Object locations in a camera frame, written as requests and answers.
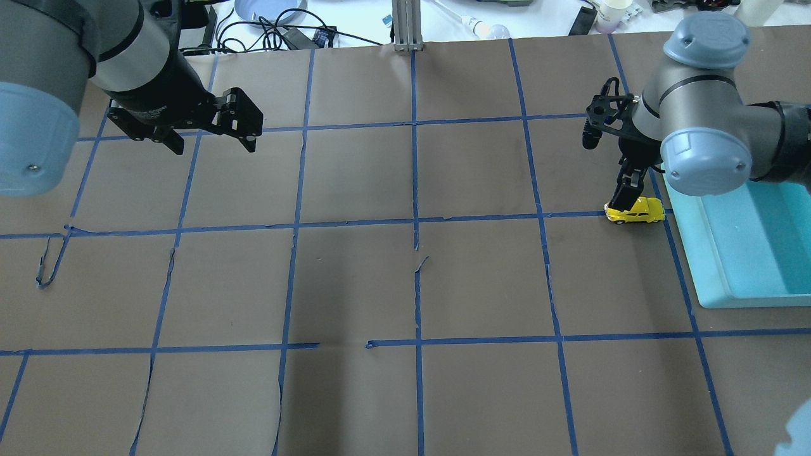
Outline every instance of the power adapter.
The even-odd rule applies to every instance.
[[[334,48],[337,44],[337,31],[338,27],[334,25],[328,25],[326,28],[319,27],[315,30],[312,41],[320,48]]]

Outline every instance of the grid square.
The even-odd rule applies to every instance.
[[[424,338],[554,334],[538,220],[423,223]]]
[[[557,345],[425,346],[423,375],[426,454],[571,454]]]
[[[287,354],[279,454],[417,454],[414,348]]]
[[[72,238],[54,283],[38,290],[45,240],[0,241],[0,350],[151,346],[172,242]],[[46,277],[61,246],[51,241]]]
[[[0,420],[6,413],[6,405],[11,398],[11,391],[14,389],[22,359],[22,356],[0,357]]]
[[[582,118],[530,122],[535,177],[545,213],[602,212],[614,194],[620,172],[617,161],[622,157],[616,138],[605,135],[596,149],[586,150],[581,144],[584,122]],[[648,176],[644,196],[654,195],[650,180]]]
[[[292,239],[292,230],[184,234],[161,345],[281,343]]]
[[[704,350],[735,454],[789,442],[786,423],[811,398],[811,336],[704,338]]]
[[[808,25],[751,27],[749,52],[735,70],[744,103],[771,100],[811,103],[811,54]]]
[[[62,181],[44,195],[0,196],[0,233],[61,233],[70,222],[76,192],[82,183],[92,143],[76,143]]]
[[[95,84],[88,83],[79,110],[79,138],[96,137],[108,104],[109,96]]]
[[[607,38],[515,40],[526,113],[585,113],[606,79],[618,75]]]
[[[411,224],[302,228],[290,342],[413,338],[418,264]]]
[[[692,330],[662,224],[555,217],[546,227],[564,334]]]
[[[336,86],[336,81],[351,84]],[[310,125],[410,120],[409,54],[394,52],[391,45],[315,51]]]
[[[129,454],[149,355],[32,356],[0,454]]]
[[[210,55],[192,55],[192,56],[186,57],[186,60],[189,62],[189,65],[191,65],[191,68],[200,77],[200,82],[202,83],[203,88],[208,87],[208,82],[211,80],[211,71],[212,71],[212,68],[214,66],[214,62],[218,58],[220,58],[220,57],[212,57]],[[101,135],[104,136],[104,137],[126,136],[124,134],[124,132],[121,131],[121,129],[118,128],[110,120],[108,120],[105,123],[104,131],[101,133]],[[165,146],[162,145],[161,147],[163,147],[165,151],[171,153]]]
[[[420,119],[521,115],[515,70],[506,40],[431,43],[417,53]]]
[[[222,54],[212,92],[239,87],[264,114],[265,128],[301,127],[309,66],[307,52]]]
[[[687,256],[681,242],[677,220],[669,218],[671,232],[679,254],[679,262],[684,272],[684,281],[690,302],[693,304],[693,314],[696,317],[698,328],[701,331],[725,331],[735,329],[784,329],[784,328],[811,328],[811,307],[794,308],[715,308],[708,309],[701,306],[693,284],[693,275],[690,273]]]
[[[692,338],[566,342],[564,349],[583,456],[724,454]]]
[[[265,133],[249,153],[228,136],[204,136],[183,225],[292,223],[302,134]]]
[[[302,222],[412,218],[411,128],[311,131]]]
[[[159,354],[138,456],[271,454],[278,351]]]
[[[521,122],[418,129],[420,217],[535,213]]]
[[[146,141],[102,141],[75,225],[95,231],[177,228],[191,156]]]
[[[653,77],[654,71],[665,58],[662,46],[672,32],[655,33],[618,33],[611,35],[616,44],[616,53],[620,56],[622,70],[628,82],[628,90],[635,95],[642,95],[642,90]]]

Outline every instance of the white table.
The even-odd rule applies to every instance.
[[[654,13],[648,0],[635,0],[643,8],[627,26],[617,32],[661,32],[671,31],[686,15],[694,14],[697,9],[676,8],[663,13]],[[569,34],[575,16],[581,6],[587,6],[583,0],[535,0],[529,6],[506,6],[494,2],[476,2],[475,0],[444,0],[444,4],[460,15],[471,15],[489,24],[503,24],[513,38],[526,37],[560,37]],[[220,18],[225,17],[233,7],[233,1],[216,5]],[[476,36],[455,22],[431,0],[422,2],[422,27],[424,41],[472,41]],[[390,29],[384,26],[382,19],[391,14],[389,0],[309,0],[307,9],[321,17],[327,25],[335,25],[338,31],[352,33],[381,43],[389,42]],[[724,12],[732,14],[735,7],[728,7]],[[238,20],[232,15],[225,24]],[[319,22],[310,17],[302,17],[301,25],[315,26]],[[811,5],[784,3],[766,21],[766,26],[811,24]],[[312,30],[304,30],[312,36]],[[238,25],[230,28],[226,37],[237,37],[252,43],[260,35],[260,29],[250,25]],[[368,45],[348,37],[342,37],[340,47]]]

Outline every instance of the metal post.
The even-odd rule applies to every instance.
[[[423,50],[419,2],[420,0],[392,0],[392,28],[396,51]]]

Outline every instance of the cup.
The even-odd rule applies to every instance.
[[[612,33],[620,26],[625,16],[625,9],[633,0],[602,0],[597,11],[597,24],[594,26],[600,33]]]

